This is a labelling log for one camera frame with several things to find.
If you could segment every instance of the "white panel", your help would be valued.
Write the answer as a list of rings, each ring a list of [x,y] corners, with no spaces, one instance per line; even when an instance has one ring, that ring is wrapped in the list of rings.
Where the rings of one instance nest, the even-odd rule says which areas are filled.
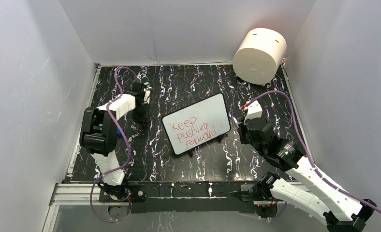
[[[59,0],[95,63],[152,63],[153,39],[142,1]]]
[[[381,208],[381,1],[317,0],[286,69],[316,164]]]
[[[41,231],[94,64],[58,0],[0,0],[0,231]]]
[[[292,46],[314,0],[148,0],[158,61],[231,61],[254,28],[279,32]]]
[[[253,28],[293,44],[315,0],[60,0],[92,59],[110,64],[231,61]]]

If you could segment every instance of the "purple cable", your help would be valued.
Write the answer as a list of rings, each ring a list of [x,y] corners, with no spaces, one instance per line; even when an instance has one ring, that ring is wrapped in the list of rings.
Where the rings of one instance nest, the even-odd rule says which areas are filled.
[[[378,213],[381,214],[381,210],[380,210],[379,208],[375,207],[374,205],[372,205],[372,204],[366,202],[365,200],[363,200],[363,199],[361,199],[361,198],[359,198],[359,197],[357,197],[357,196],[355,196],[355,195],[353,195],[353,194],[351,194],[351,193],[348,193],[347,191],[345,191],[345,190],[343,190],[343,189],[340,189],[339,187],[337,187],[336,185],[334,185],[333,183],[331,183],[329,180],[323,178],[323,175],[319,172],[319,170],[318,170],[316,164],[314,163],[314,161],[313,161],[313,159],[312,159],[312,157],[311,157],[311,155],[310,155],[310,152],[308,151],[308,149],[307,149],[307,147],[306,147],[305,142],[303,141],[302,137],[300,136],[299,129],[297,128],[296,116],[294,115],[293,105],[292,105],[292,102],[290,101],[289,96],[287,96],[287,94],[285,94],[285,93],[282,92],[282,91],[278,91],[278,90],[267,91],[267,92],[262,93],[261,95],[257,96],[257,97],[254,98],[253,100],[251,100],[249,103],[247,103],[247,104],[245,105],[245,107],[248,107],[248,106],[249,106],[250,104],[252,104],[254,101],[256,101],[256,100],[260,99],[261,97],[263,97],[263,96],[265,96],[265,95],[267,95],[267,94],[270,94],[270,93],[279,93],[279,94],[283,95],[283,96],[287,99],[287,102],[289,103],[290,111],[291,111],[291,113],[292,113],[292,119],[293,119],[294,129],[296,130],[297,137],[299,137],[299,141],[300,141],[301,145],[303,146],[303,148],[304,148],[304,150],[305,150],[305,152],[306,152],[306,154],[307,154],[307,159],[308,159],[308,161],[310,162],[310,165],[311,165],[313,168],[316,168],[316,169],[315,169],[316,174],[317,174],[317,175],[318,175],[318,176],[319,176],[319,177],[320,177],[326,184],[328,184],[328,185],[331,186],[332,188],[334,188],[334,189],[338,189],[338,191],[341,192],[341,193],[343,193],[344,195],[347,195],[347,196],[349,196],[349,197],[351,197],[351,198],[354,198],[354,199],[358,200],[359,202],[361,202],[361,203],[367,205],[368,207],[374,209],[375,211],[377,211]]]
[[[121,69],[125,69],[125,70],[128,70],[128,71],[132,72],[133,75],[134,75],[135,77],[136,77],[136,73],[135,73],[134,71],[132,71],[132,69],[127,68],[127,67],[117,67],[117,69],[115,69],[114,79],[115,79],[115,82],[117,83],[117,86],[118,86],[118,88],[119,88],[119,92],[120,92],[121,95],[122,95],[122,94],[124,94],[124,91],[122,91],[122,87],[121,87],[121,85],[120,85],[119,82],[118,82],[118,74],[119,74],[119,71],[120,71]]]
[[[94,193],[94,188],[95,188],[95,185],[98,183],[98,181],[102,180],[103,179],[103,176],[104,175],[107,175],[107,174],[110,174],[111,172],[114,172],[114,171],[117,171],[117,170],[122,170],[124,169],[128,163],[131,161],[131,146],[128,142],[128,139],[124,133],[124,130],[121,128],[121,126],[119,125],[117,119],[114,117],[114,115],[112,114],[111,110],[109,109],[109,106],[115,102],[116,100],[120,99],[122,94],[123,94],[123,91],[122,91],[122,87],[121,85],[119,84],[118,82],[118,73],[121,69],[125,69],[125,70],[128,70],[130,72],[133,73],[134,76],[136,76],[135,72],[132,71],[132,69],[130,68],[126,68],[126,67],[118,67],[116,70],[115,70],[115,74],[114,74],[114,78],[115,78],[115,82],[117,83],[117,86],[119,88],[119,91],[120,91],[120,95],[118,97],[116,97],[115,99],[113,99],[112,101],[110,101],[107,105],[106,105],[106,110],[108,111],[108,114],[110,115],[112,121],[115,123],[115,125],[117,126],[118,130],[121,132],[122,134],[122,138],[124,139],[125,141],[125,144],[126,144],[126,147],[127,147],[127,150],[128,150],[128,158],[127,160],[125,161],[125,163],[122,165],[122,166],[119,166],[117,168],[114,168],[112,170],[109,170],[105,173],[103,173],[102,175],[100,175],[97,179],[95,179],[94,183],[92,184],[92,188],[91,188],[91,193],[89,194],[89,204],[91,205],[91,209],[92,211],[94,212],[94,214],[99,218],[101,219],[102,221],[106,221],[106,222],[111,222],[111,223],[115,223],[115,222],[119,222],[119,221],[122,221],[123,219],[125,219],[126,217],[128,217],[130,214],[124,216],[123,218],[121,219],[117,219],[117,220],[108,220],[108,219],[105,219],[103,217],[101,217],[101,215],[98,214],[98,212],[95,210],[94,208],[94,205],[92,204],[92,194]]]
[[[108,219],[105,219],[105,218],[101,217],[101,216],[97,213],[97,211],[95,210],[94,205],[92,204],[92,194],[93,194],[93,192],[94,192],[95,185],[98,183],[98,181],[100,181],[101,179],[103,179],[103,176],[106,175],[106,174],[110,174],[111,172],[114,172],[114,171],[117,171],[117,170],[122,170],[122,169],[124,169],[124,168],[128,165],[128,163],[131,161],[131,146],[130,146],[130,144],[129,144],[129,142],[128,142],[128,139],[127,139],[127,137],[126,137],[124,131],[122,130],[121,126],[119,125],[117,119],[114,117],[114,115],[112,114],[111,110],[109,109],[109,106],[110,106],[113,102],[115,102],[116,100],[118,100],[118,99],[120,99],[120,98],[121,98],[121,96],[118,96],[118,97],[116,97],[115,99],[113,99],[111,102],[109,102],[109,103],[106,105],[106,110],[108,111],[108,114],[110,115],[112,121],[115,123],[115,125],[117,126],[117,128],[119,129],[119,131],[120,131],[121,134],[122,134],[122,138],[124,139],[125,144],[126,144],[126,147],[127,147],[127,150],[128,150],[128,158],[127,158],[127,160],[125,161],[125,163],[124,163],[122,166],[119,166],[119,167],[117,167],[117,168],[114,168],[114,169],[112,169],[112,170],[109,170],[109,171],[103,173],[102,175],[100,175],[100,176],[94,181],[94,184],[92,185],[92,188],[91,188],[91,193],[89,194],[89,204],[91,205],[91,209],[92,209],[92,211],[94,212],[94,214],[95,214],[99,219],[101,219],[102,221],[106,221],[106,222],[119,222],[119,221],[125,219],[126,217],[128,217],[128,216],[130,215],[130,214],[128,214],[128,215],[124,216],[123,218],[121,218],[121,219],[117,219],[117,220],[108,220]]]

